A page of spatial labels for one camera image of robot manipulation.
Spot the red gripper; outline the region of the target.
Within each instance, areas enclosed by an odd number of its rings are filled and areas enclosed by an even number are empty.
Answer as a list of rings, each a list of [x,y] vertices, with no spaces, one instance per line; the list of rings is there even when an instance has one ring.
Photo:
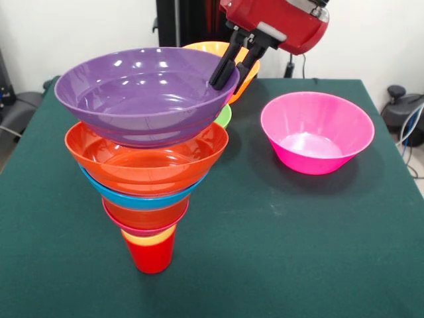
[[[220,59],[209,84],[221,90],[235,70],[240,78],[237,93],[253,65],[268,47],[293,55],[311,50],[329,25],[327,1],[239,0],[221,1],[220,9],[234,29],[230,44]],[[253,43],[242,62],[235,58],[245,42]]]

